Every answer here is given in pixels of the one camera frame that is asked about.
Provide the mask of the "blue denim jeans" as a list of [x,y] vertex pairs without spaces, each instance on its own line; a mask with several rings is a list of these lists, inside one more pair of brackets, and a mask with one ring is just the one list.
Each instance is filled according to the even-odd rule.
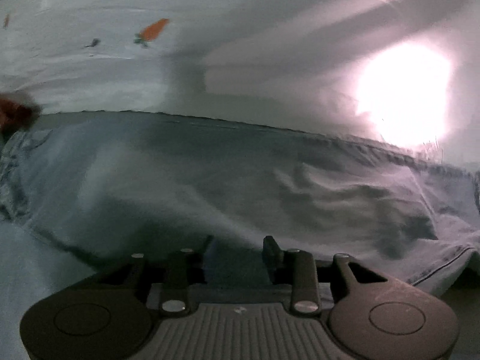
[[364,140],[211,119],[103,114],[1,147],[1,222],[42,290],[213,236],[216,283],[264,284],[265,236],[344,252],[441,295],[479,271],[479,178]]

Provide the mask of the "red garment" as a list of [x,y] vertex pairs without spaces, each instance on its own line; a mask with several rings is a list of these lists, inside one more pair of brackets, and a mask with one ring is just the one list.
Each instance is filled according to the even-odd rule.
[[1,138],[8,141],[16,132],[30,128],[41,114],[37,105],[1,96]]

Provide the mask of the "white carrot print sheet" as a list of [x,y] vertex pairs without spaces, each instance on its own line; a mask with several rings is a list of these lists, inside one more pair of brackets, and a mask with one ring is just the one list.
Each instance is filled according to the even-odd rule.
[[479,167],[479,0],[1,0],[1,91]]

